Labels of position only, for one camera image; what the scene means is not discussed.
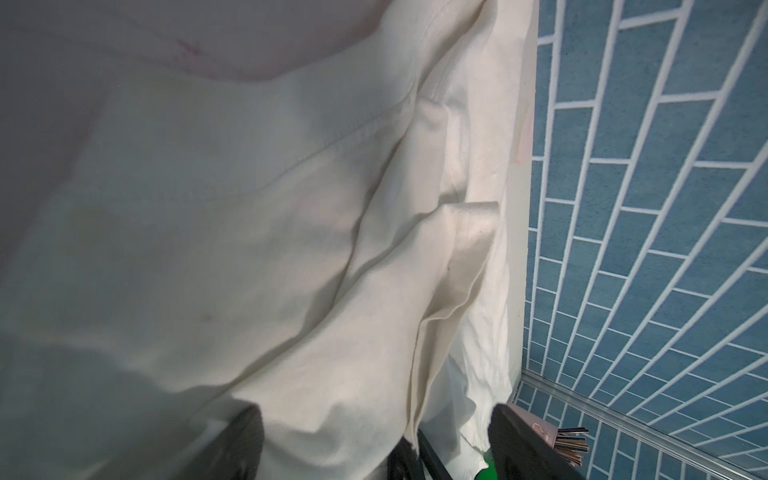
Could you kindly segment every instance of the blue tile wall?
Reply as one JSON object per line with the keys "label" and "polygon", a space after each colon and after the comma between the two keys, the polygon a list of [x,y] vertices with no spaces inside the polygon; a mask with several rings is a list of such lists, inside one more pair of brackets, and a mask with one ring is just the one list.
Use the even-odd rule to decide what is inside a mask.
{"label": "blue tile wall", "polygon": [[[515,404],[560,428],[583,426],[589,429],[585,438],[590,452],[584,457],[583,465],[576,468],[589,480],[681,480],[683,471],[685,480],[718,478],[707,477],[685,461],[659,452],[627,432],[620,432],[526,383],[520,384]],[[768,465],[759,457],[748,454],[743,462]]]}
{"label": "blue tile wall", "polygon": [[[540,1],[523,367],[768,479],[766,18]],[[593,478],[701,477],[611,435]]]}

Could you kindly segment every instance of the white garment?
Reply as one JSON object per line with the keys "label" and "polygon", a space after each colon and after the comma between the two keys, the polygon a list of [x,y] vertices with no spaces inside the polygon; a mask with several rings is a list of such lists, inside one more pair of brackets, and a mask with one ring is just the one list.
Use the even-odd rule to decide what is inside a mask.
{"label": "white garment", "polygon": [[449,350],[483,397],[453,340],[464,315],[507,335],[507,262],[486,263],[510,244],[535,12],[395,0],[272,81],[121,82],[0,289],[0,478],[152,478],[247,402],[258,478],[363,478],[452,391],[432,392]]}

